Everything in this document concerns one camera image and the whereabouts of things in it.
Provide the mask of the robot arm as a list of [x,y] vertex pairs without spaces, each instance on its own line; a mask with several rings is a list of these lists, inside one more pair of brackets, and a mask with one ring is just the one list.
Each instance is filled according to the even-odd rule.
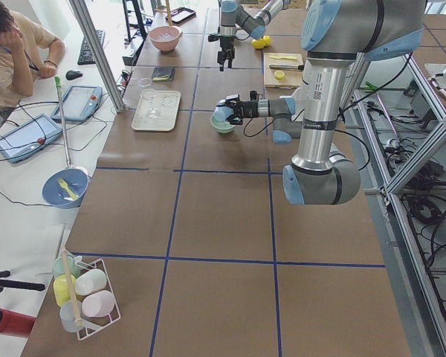
[[299,149],[282,171],[286,199],[294,205],[337,205],[351,200],[361,179],[355,164],[333,144],[346,72],[358,54],[367,61],[413,52],[421,43],[424,1],[313,1],[301,46],[308,82],[276,100],[220,100],[213,117],[239,125],[271,117],[276,134],[300,131]]
[[217,53],[219,70],[224,70],[225,63],[228,68],[232,68],[237,28],[241,28],[252,39],[262,39],[266,26],[280,11],[287,10],[290,3],[290,0],[269,1],[255,16],[252,16],[238,1],[219,1],[219,26],[215,33],[208,36],[209,42],[219,41]]

